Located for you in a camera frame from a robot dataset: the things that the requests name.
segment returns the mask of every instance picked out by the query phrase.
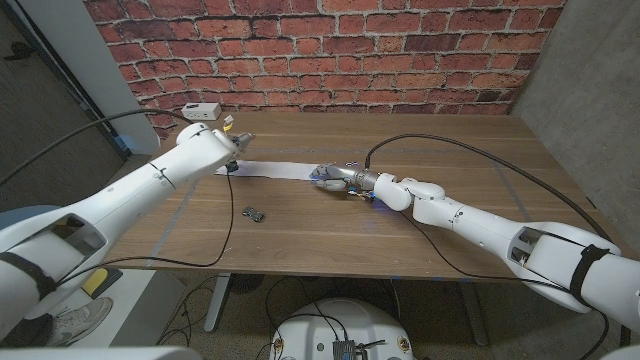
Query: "white robotic arm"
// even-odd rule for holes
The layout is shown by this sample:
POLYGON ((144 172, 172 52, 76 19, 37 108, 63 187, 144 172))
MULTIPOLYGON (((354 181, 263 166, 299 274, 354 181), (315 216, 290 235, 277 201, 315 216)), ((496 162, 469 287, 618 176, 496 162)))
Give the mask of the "white robotic arm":
POLYGON ((0 231, 0 339, 73 293, 92 272, 56 283, 100 263, 141 217, 179 186, 234 161, 252 139, 192 124, 175 148, 99 193, 0 231))
POLYGON ((640 333, 640 262, 613 243, 556 222, 519 223, 446 197, 442 187, 357 165, 319 166, 312 178, 328 190, 354 186, 396 211, 413 203, 413 218, 449 229, 498 256, 532 290, 571 310, 598 309, 640 333))

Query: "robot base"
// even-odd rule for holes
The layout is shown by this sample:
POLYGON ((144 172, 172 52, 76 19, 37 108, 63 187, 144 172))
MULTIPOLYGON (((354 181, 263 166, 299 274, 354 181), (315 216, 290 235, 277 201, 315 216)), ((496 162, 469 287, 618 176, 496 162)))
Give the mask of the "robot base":
MULTIPOLYGON (((346 298, 325 299, 317 302, 322 314, 339 320, 344 326, 348 340, 355 341, 355 347, 384 340, 377 345, 367 347, 366 355, 353 357, 341 351, 347 342, 343 341, 344 331, 335 320, 327 319, 338 333, 340 342, 336 342, 339 359, 356 360, 413 360, 413 351, 407 332, 391 316, 377 307, 363 301, 346 298)), ((314 304, 309 304, 293 315, 318 314, 314 304)), ((271 348, 271 360, 319 360, 334 359, 335 335, 327 320, 317 316, 299 316, 286 320, 274 334, 275 353, 271 348)))

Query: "black band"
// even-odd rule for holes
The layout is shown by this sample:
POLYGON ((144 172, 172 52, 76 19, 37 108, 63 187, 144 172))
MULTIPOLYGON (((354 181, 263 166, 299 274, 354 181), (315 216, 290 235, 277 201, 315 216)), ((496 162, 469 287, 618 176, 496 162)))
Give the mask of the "black band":
POLYGON ((0 261, 13 265, 19 270, 22 270, 25 274, 31 276, 38 287, 40 300, 56 290, 56 282, 53 281, 51 277, 45 275, 38 265, 23 258, 22 256, 7 251, 0 253, 0 261))
POLYGON ((582 255, 582 259, 580 259, 580 262, 578 263, 578 266, 576 266, 573 276, 571 277, 569 292, 584 306, 591 307, 591 305, 582 298, 582 283, 584 283, 584 279, 587 277, 587 272, 589 272, 591 265, 602 259, 602 257, 608 253, 609 249, 600 249, 593 244, 584 248, 580 253, 582 255))

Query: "table surface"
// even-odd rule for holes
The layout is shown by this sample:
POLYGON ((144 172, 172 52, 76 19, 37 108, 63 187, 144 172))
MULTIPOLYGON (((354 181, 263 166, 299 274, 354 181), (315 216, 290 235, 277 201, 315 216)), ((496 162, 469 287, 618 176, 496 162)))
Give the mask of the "table surface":
MULTIPOLYGON (((573 199, 613 237, 627 257, 635 253, 591 205, 571 177, 524 122, 513 116, 233 113, 234 133, 257 138, 243 160, 299 163, 363 162, 380 141, 405 133, 450 137, 529 171, 573 199)), ((209 122, 220 127, 221 121, 209 122)), ((176 129, 156 156, 170 150, 176 129)), ((459 202, 515 221, 558 221, 589 229, 567 205, 522 176, 480 155, 443 142, 403 139, 385 145, 371 168, 399 179, 442 186, 459 202)), ((218 272, 290 275, 460 279, 429 242, 399 213, 379 201, 322 191, 308 181, 231 177, 235 221, 218 272), (241 215, 253 206, 266 216, 241 215)), ((160 256, 208 263, 220 253, 230 221, 225 176, 178 189, 141 219, 109 254, 160 256)), ((420 225, 457 267, 474 274, 511 276, 498 258, 451 231, 420 225)), ((141 268, 148 261, 119 263, 141 268)), ((187 269, 154 262, 157 269, 187 269)))

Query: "shoe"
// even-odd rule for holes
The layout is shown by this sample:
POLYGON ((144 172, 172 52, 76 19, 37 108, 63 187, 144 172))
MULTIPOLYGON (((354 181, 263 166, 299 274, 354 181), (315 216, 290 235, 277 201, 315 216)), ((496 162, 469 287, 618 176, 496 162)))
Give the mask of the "shoe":
POLYGON ((47 346, 69 346, 91 334, 111 311, 113 300, 98 298, 87 305, 53 318, 53 332, 47 346))

